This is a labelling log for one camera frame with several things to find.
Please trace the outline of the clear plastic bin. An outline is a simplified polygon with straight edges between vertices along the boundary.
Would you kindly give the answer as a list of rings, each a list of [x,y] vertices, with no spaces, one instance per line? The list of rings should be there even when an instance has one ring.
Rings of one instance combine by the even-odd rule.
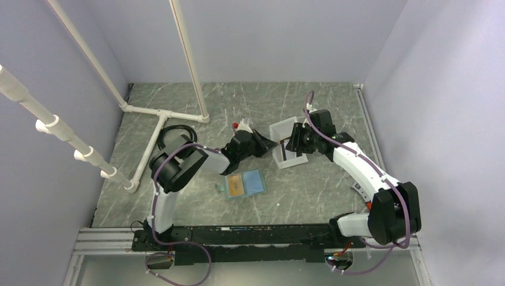
[[[287,169],[308,162],[305,154],[287,149],[295,123],[298,123],[298,119],[294,116],[269,126],[270,140],[278,143],[278,146],[272,150],[278,169]]]

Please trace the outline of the gold credit card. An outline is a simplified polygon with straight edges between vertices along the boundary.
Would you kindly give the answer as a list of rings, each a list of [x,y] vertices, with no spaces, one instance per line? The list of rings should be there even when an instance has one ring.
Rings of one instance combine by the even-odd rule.
[[[241,174],[230,175],[226,178],[227,193],[230,198],[241,197],[245,195],[244,183]]]

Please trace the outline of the green card holder wallet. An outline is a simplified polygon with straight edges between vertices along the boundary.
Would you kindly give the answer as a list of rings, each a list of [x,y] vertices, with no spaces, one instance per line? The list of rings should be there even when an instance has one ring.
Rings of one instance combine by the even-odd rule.
[[[226,175],[223,179],[223,182],[219,184],[215,184],[215,189],[221,192],[226,200],[236,200],[239,198],[250,197],[254,195],[259,195],[267,192],[267,185],[264,179],[264,175],[262,170],[255,169],[246,172],[234,173],[241,174],[242,180],[244,183],[245,195],[241,197],[230,198],[227,191],[227,182],[226,178],[230,175]]]

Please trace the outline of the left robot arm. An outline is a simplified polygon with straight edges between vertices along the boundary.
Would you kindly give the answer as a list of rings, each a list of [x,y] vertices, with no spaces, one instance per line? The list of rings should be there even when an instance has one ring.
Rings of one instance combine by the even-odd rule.
[[[150,213],[144,220],[147,241],[156,250],[170,245],[178,193],[199,170],[227,176],[238,169],[240,162],[249,157],[262,158],[278,146],[250,128],[239,128],[220,148],[197,143],[195,135],[181,134],[171,142],[166,142],[164,137],[165,130],[162,130],[157,140],[159,152],[148,165],[154,193]]]

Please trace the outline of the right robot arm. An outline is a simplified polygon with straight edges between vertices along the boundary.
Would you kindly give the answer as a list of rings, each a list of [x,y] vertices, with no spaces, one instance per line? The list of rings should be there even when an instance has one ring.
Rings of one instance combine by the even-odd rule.
[[[344,169],[359,185],[366,213],[345,213],[329,221],[328,239],[343,247],[371,238],[379,248],[406,248],[422,228],[419,196],[411,182],[401,182],[374,163],[346,132],[338,133],[328,110],[313,108],[314,91],[305,98],[305,120],[294,124],[287,150],[320,153]]]

